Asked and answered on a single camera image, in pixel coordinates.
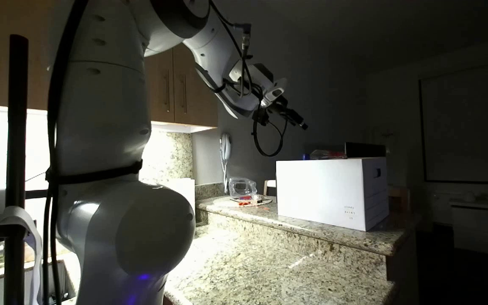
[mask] kitchen cabinet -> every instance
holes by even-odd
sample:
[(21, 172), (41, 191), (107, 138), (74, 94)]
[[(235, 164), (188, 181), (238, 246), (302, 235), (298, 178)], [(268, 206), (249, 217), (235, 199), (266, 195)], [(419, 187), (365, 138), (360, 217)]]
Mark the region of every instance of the kitchen cabinet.
[(0, 0), (0, 106), (8, 104), (8, 37), (15, 33), (29, 40), (28, 108), (46, 110), (49, 0)]
[(217, 127), (217, 97), (198, 75), (186, 46), (147, 57), (145, 69), (151, 120)]

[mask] granite countertop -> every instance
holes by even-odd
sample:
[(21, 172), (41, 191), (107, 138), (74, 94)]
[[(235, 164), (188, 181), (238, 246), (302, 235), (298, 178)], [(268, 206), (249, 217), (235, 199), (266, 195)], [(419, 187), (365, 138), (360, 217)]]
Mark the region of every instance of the granite countertop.
[(221, 197), (198, 200), (198, 209), (382, 255), (394, 255), (416, 224), (415, 218), (391, 213), (374, 228), (364, 232), (278, 216), (275, 197), (269, 197), (273, 199), (272, 203), (257, 207), (217, 206), (213, 204), (217, 198)]
[(383, 305), (394, 294), (392, 282), (209, 226), (165, 285), (175, 305)]

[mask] wall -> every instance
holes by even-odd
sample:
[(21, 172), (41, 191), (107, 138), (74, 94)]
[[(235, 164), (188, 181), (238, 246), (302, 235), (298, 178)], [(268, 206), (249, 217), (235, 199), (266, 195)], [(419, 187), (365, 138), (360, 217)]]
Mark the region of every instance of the wall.
[[(320, 42), (300, 33), (293, 25), (257, 0), (217, 1), (220, 11), (233, 22), (252, 24), (251, 63), (262, 62), (276, 78), (286, 77), (284, 96), (289, 107), (310, 126), (287, 128), (283, 150), (275, 158), (261, 156), (250, 135), (251, 119), (236, 120), (220, 105), (218, 129), (193, 134), (194, 166), (197, 184), (220, 182), (219, 134), (227, 132), (233, 141), (228, 164), (229, 176), (244, 176), (258, 183), (275, 178), (275, 160), (299, 159), (305, 149), (316, 144), (360, 141), (363, 135), (364, 78), (353, 58), (329, 50)], [(280, 128), (283, 121), (272, 121)], [(273, 127), (259, 127), (259, 141), (267, 153), (275, 151), (279, 136)]]
[[(26, 132), (25, 178), (31, 180), (26, 182), (25, 187), (46, 189), (48, 185), (44, 180), (44, 172), (50, 164), (46, 112), (28, 112)], [(5, 188), (6, 183), (6, 138), (7, 112), (6, 108), (0, 108), (0, 188), (2, 189)], [(144, 162), (139, 179), (145, 183), (163, 183), (171, 178), (193, 178), (191, 149), (190, 134), (152, 130), (150, 141), (144, 149)], [(27, 200), (25, 209), (33, 219), (37, 220), (37, 228), (42, 232), (44, 199)]]
[(450, 223), (447, 200), (469, 191), (488, 194), (488, 185), (424, 183), (418, 79), (420, 75), (456, 71), (484, 60), (488, 60), (488, 43), (374, 73), (366, 79), (367, 139), (389, 147), (389, 183), (409, 187), (413, 205), (428, 220)]

